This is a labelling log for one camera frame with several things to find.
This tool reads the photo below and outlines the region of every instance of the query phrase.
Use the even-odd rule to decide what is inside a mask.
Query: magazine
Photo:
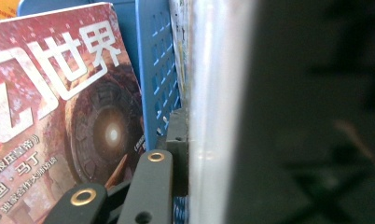
[[[143,125],[111,4],[0,21],[0,223],[41,223],[79,183],[131,179]]]

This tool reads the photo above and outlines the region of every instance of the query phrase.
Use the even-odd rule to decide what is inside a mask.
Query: metal grommet
[[[147,156],[147,158],[150,161],[162,161],[162,160],[164,160],[165,156],[162,153],[154,152],[154,153],[149,154],[149,156]]]
[[[85,198],[83,200],[78,199],[78,197],[84,193],[88,193],[90,195],[89,198]],[[74,206],[82,206],[91,203],[95,199],[95,196],[97,196],[97,192],[95,191],[95,189],[81,189],[74,195],[72,195],[71,204],[73,204]]]

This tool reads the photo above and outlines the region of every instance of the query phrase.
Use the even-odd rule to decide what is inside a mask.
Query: white surface
[[[190,223],[224,222],[256,3],[192,4]]]

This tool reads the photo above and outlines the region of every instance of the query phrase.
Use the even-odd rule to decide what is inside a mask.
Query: book
[[[131,179],[142,113],[111,4],[0,21],[0,223],[41,223],[79,183]]]

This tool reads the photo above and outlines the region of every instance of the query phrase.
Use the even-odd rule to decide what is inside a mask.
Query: screw hole
[[[162,161],[164,160],[164,154],[162,153],[159,153],[159,152],[154,152],[152,154],[150,154],[148,157],[147,157],[150,161]]]
[[[147,224],[152,220],[152,215],[148,212],[141,212],[135,217],[135,222],[138,224]]]
[[[80,189],[71,197],[71,204],[82,206],[91,203],[97,195],[95,189]]]

